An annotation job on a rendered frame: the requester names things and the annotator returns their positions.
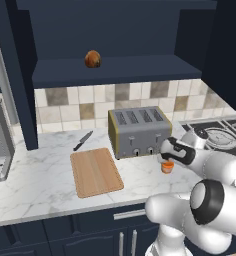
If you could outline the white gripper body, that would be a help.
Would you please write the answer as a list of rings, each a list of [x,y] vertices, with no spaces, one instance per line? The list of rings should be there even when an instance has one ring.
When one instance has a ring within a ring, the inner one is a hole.
[[[163,143],[160,147],[160,154],[164,160],[172,159],[171,152],[172,152],[173,146],[174,146],[174,138],[173,137],[169,137],[163,141]]]

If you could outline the orange jam jar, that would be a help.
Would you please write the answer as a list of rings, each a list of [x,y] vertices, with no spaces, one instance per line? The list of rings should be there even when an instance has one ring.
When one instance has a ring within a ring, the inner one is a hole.
[[[165,161],[161,163],[161,171],[165,174],[171,173],[173,168],[174,168],[173,161]]]

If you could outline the wooden cutting board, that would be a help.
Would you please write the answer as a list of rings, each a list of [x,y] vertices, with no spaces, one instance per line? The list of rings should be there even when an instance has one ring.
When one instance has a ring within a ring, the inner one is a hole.
[[[79,198],[92,197],[124,188],[108,148],[72,153],[70,161]]]

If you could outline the round brown bread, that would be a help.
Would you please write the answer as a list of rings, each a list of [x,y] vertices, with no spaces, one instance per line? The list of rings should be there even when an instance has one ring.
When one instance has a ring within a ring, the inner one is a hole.
[[[85,65],[88,68],[98,68],[101,65],[101,56],[95,50],[90,50],[84,59]]]

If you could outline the dark blue cabinet door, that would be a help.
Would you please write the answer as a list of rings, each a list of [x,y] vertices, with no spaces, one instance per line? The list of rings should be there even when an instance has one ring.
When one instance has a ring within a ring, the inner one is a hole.
[[[202,80],[236,111],[236,0],[217,0]]]
[[[18,70],[12,87],[20,125],[28,150],[38,148],[35,96],[32,75],[37,63],[32,25],[28,10],[20,10],[18,0],[6,0],[11,31],[15,44]]]

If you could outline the grey four-slot toaster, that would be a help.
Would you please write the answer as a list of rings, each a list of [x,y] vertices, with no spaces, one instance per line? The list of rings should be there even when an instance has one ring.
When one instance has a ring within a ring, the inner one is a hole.
[[[158,154],[172,124],[158,106],[108,111],[108,135],[117,160]]]

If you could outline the black gas hob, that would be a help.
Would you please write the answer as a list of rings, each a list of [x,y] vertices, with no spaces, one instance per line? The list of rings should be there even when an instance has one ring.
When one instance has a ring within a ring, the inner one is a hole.
[[[206,149],[236,156],[236,116],[184,121],[181,125],[186,131],[193,128],[204,129],[209,136]]]

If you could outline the black kitchen knife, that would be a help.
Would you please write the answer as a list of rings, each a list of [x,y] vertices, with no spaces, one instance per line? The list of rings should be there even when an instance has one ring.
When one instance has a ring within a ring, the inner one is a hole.
[[[80,142],[73,148],[73,151],[77,151],[92,135],[93,130],[88,132],[84,137],[80,139]]]

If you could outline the dark blue drawer front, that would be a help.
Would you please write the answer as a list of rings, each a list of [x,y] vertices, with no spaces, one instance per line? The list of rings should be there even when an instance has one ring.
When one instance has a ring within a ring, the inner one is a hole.
[[[76,215],[77,230],[89,233],[148,223],[146,215],[122,220],[113,219],[115,213],[140,209],[145,209],[144,203],[80,213]]]
[[[76,230],[72,216],[56,217],[0,227],[0,249],[29,245],[71,236]]]

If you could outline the dark blue cupboard door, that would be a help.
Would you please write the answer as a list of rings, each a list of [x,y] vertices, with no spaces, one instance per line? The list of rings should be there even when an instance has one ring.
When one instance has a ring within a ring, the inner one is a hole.
[[[126,256],[126,228],[50,241],[51,253],[52,256],[119,256],[120,232],[124,233],[123,256]]]
[[[127,256],[131,256],[132,232],[137,230],[137,243],[135,256],[145,256],[148,247],[155,241],[159,225],[158,224],[141,224],[128,228],[127,238]]]

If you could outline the grey metal panel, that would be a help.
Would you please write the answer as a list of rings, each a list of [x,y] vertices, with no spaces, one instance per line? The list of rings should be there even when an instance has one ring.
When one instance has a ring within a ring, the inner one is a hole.
[[[17,115],[17,110],[15,106],[15,101],[13,98],[10,81],[8,78],[5,62],[2,56],[2,51],[0,48],[0,89],[4,99],[4,104],[8,113],[10,123],[16,125],[19,122]]]

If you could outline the dark blue wall cabinet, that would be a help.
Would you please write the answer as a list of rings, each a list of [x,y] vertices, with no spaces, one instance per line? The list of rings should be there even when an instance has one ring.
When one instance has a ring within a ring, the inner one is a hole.
[[[199,78],[215,0],[18,0],[28,10],[35,88]],[[101,56],[98,68],[84,59]]]

